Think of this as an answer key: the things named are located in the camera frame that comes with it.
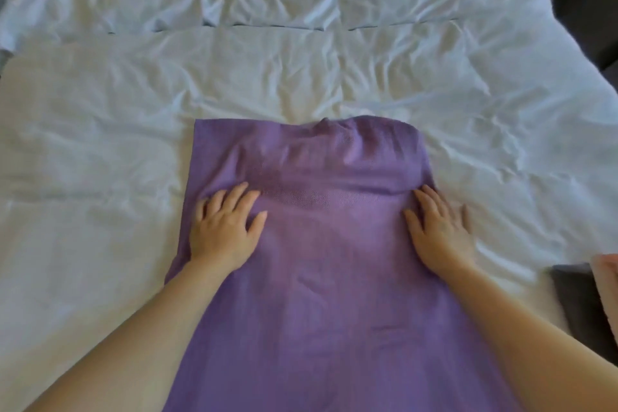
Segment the person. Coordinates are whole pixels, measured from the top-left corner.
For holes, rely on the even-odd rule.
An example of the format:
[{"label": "person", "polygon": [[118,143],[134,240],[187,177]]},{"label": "person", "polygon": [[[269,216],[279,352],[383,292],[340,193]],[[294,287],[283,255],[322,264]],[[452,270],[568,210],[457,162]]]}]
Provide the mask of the person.
[{"label": "person", "polygon": [[[267,221],[246,229],[258,191],[217,192],[195,210],[191,260],[133,316],[44,392],[27,412],[159,412],[198,321],[225,278],[251,256]],[[476,322],[529,412],[618,409],[618,368],[509,297],[475,265],[466,212],[427,186],[422,221],[404,211],[423,263]]]}]

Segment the person's left hand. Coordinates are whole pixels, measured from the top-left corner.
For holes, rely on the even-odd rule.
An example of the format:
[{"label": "person's left hand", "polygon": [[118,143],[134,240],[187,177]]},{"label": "person's left hand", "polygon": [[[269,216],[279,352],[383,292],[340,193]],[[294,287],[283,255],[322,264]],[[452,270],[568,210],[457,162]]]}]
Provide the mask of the person's left hand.
[{"label": "person's left hand", "polygon": [[247,217],[259,197],[259,191],[249,191],[243,196],[248,183],[230,191],[220,190],[209,201],[200,201],[189,243],[191,260],[213,263],[232,272],[249,259],[258,244],[267,212],[260,212],[247,230]]}]

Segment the purple garment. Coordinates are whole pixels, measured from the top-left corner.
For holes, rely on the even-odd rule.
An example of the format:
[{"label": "purple garment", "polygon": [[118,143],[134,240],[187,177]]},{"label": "purple garment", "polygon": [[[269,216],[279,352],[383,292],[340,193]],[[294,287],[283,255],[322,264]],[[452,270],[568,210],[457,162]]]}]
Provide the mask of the purple garment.
[{"label": "purple garment", "polygon": [[179,252],[198,199],[248,181],[255,253],[206,310],[164,411],[511,412],[522,408],[401,211],[433,185],[421,135],[390,119],[195,122]]}]

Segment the hand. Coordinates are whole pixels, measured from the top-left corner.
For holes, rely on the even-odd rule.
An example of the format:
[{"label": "hand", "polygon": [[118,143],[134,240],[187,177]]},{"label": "hand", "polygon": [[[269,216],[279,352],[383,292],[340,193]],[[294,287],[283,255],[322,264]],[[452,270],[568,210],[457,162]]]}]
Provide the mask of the hand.
[{"label": "hand", "polygon": [[249,259],[264,229],[267,212],[258,213],[247,231],[247,217],[259,197],[259,191],[249,191],[241,198],[247,186],[236,186],[228,197],[225,190],[218,191],[209,201],[197,204],[189,236],[192,261],[212,262],[229,273]]},{"label": "hand", "polygon": [[424,265],[445,281],[463,270],[476,269],[476,246],[466,207],[455,212],[429,186],[414,190],[414,195],[425,214],[424,225],[410,209],[404,210],[404,215],[414,248]]}]

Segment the purple pillowcase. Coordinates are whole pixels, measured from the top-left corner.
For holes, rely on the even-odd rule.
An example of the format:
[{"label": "purple pillowcase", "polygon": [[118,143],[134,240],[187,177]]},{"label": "purple pillowcase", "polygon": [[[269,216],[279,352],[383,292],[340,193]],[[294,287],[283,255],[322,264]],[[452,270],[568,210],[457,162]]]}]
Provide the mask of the purple pillowcase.
[{"label": "purple pillowcase", "polygon": [[520,411],[401,216],[433,185],[421,135],[360,117],[290,126],[198,120],[178,256],[198,199],[248,181],[255,253],[206,310],[165,411]]}]

